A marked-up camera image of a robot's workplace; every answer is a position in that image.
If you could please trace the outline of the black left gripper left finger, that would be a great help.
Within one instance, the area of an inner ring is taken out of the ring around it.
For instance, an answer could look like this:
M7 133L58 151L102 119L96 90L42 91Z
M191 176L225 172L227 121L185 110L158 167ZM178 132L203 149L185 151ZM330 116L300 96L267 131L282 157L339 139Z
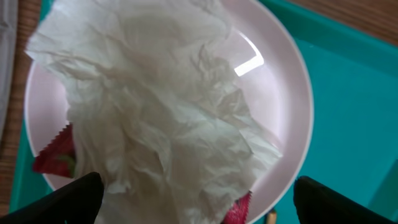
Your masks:
M1 218L1 224L53 224L95 222L101 208L104 184L91 172L42 199Z

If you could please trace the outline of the red snack wrapper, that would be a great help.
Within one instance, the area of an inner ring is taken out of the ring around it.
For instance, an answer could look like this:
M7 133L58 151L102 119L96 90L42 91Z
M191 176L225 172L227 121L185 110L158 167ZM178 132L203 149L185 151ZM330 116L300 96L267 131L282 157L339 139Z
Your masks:
M55 138L35 157L32 169L41 174L53 174L74 178L76 166L72 125L66 125ZM236 200L222 221L222 224L245 224L252 192Z

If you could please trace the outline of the white napkin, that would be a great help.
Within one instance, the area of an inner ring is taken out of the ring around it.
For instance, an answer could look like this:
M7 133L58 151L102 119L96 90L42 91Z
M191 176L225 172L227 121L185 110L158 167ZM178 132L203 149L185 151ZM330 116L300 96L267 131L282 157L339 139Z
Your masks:
M65 87L96 223L220 223L281 157L229 62L219 1L55 1L27 54Z

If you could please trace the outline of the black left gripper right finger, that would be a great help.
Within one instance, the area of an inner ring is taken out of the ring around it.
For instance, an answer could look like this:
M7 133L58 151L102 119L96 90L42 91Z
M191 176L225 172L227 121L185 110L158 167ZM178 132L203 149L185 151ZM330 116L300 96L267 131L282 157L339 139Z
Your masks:
M293 201L301 224L395 224L307 176L295 181Z

